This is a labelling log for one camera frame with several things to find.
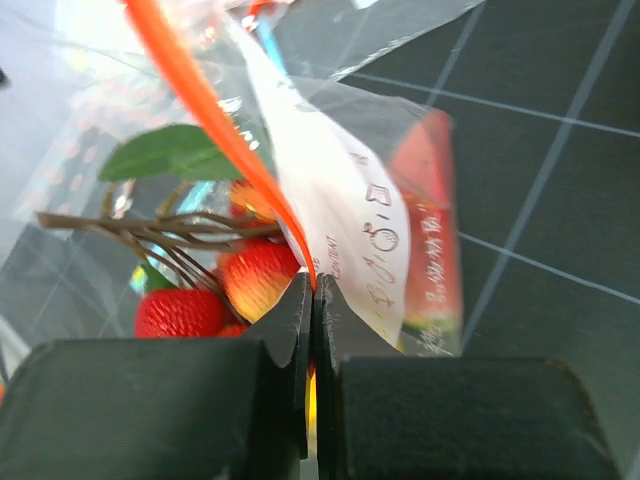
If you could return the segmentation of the toy cherry bunch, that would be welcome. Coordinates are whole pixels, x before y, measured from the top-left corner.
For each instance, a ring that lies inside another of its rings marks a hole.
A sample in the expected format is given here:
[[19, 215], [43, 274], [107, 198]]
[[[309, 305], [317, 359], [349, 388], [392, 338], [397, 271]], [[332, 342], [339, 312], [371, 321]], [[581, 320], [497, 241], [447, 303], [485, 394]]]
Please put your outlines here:
[[281, 298], [300, 263], [276, 214], [204, 131], [172, 124], [119, 144], [99, 172], [113, 187], [159, 174], [178, 179], [149, 218], [104, 207], [91, 218], [39, 212], [49, 230], [100, 234], [140, 259], [137, 338], [235, 336]]

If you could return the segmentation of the toy watermelon slice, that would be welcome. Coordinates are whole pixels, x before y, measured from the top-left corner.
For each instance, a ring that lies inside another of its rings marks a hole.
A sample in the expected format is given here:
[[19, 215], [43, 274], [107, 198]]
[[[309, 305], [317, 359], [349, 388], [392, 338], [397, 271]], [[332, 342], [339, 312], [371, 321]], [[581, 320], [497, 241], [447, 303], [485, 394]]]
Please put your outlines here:
[[397, 146], [387, 166], [409, 216], [405, 321], [456, 332], [462, 324], [462, 287], [456, 239], [455, 167], [450, 118], [431, 110]]

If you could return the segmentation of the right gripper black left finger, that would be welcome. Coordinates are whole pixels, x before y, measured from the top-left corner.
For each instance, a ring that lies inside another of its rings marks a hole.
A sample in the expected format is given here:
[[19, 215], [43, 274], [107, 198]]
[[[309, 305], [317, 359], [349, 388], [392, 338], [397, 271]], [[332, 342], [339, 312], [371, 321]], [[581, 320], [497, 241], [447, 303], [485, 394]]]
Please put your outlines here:
[[5, 479], [296, 479], [313, 294], [298, 274], [237, 337], [56, 340], [1, 404]]

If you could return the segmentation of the orange-zipper clear zip bag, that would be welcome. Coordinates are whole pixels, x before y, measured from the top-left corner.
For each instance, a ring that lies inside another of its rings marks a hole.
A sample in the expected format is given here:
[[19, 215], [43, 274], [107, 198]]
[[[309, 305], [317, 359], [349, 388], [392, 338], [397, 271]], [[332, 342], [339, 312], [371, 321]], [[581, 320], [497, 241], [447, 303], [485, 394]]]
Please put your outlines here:
[[[149, 218], [177, 186], [159, 174], [98, 175], [132, 137], [172, 124], [205, 129], [156, 66], [128, 1], [1, 5], [1, 340], [17, 357], [58, 339], [132, 337], [139, 257], [100, 234], [49, 230], [39, 212]], [[408, 355], [456, 356], [458, 331], [405, 321], [409, 216], [387, 166], [431, 102], [375, 94], [348, 75], [480, 10], [477, 1], [162, 1], [166, 44], [189, 55], [232, 140], [272, 182], [260, 187], [298, 273], [332, 276], [349, 307]], [[249, 19], [265, 13], [288, 74]], [[234, 116], [219, 105], [239, 100]]]

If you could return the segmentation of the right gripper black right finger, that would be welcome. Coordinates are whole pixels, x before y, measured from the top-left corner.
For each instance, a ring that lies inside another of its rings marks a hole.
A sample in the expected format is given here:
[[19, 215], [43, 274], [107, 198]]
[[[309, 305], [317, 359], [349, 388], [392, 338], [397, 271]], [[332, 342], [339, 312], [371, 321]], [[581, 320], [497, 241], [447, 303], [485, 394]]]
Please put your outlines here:
[[592, 402], [562, 362], [405, 356], [318, 278], [323, 479], [616, 479]]

